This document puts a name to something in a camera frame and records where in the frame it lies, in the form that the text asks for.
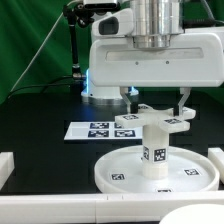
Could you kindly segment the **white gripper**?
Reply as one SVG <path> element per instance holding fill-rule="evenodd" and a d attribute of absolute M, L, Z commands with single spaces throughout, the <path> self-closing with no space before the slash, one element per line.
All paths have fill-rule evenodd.
<path fill-rule="evenodd" d="M 90 50 L 89 76 L 96 86 L 120 86 L 128 114 L 138 112 L 134 87 L 181 87 L 173 107 L 173 115 L 181 116 L 190 87 L 224 83 L 224 27 L 188 29 L 164 49 L 136 49 L 130 38 L 97 40 Z"/>

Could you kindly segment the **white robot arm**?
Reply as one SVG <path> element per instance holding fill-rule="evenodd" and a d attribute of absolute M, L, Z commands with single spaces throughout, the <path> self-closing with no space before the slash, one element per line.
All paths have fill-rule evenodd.
<path fill-rule="evenodd" d="M 193 87 L 224 83 L 224 28 L 183 26 L 183 0 L 84 0 L 108 15 L 92 24 L 89 58 L 96 86 L 179 87 L 183 106 Z"/>

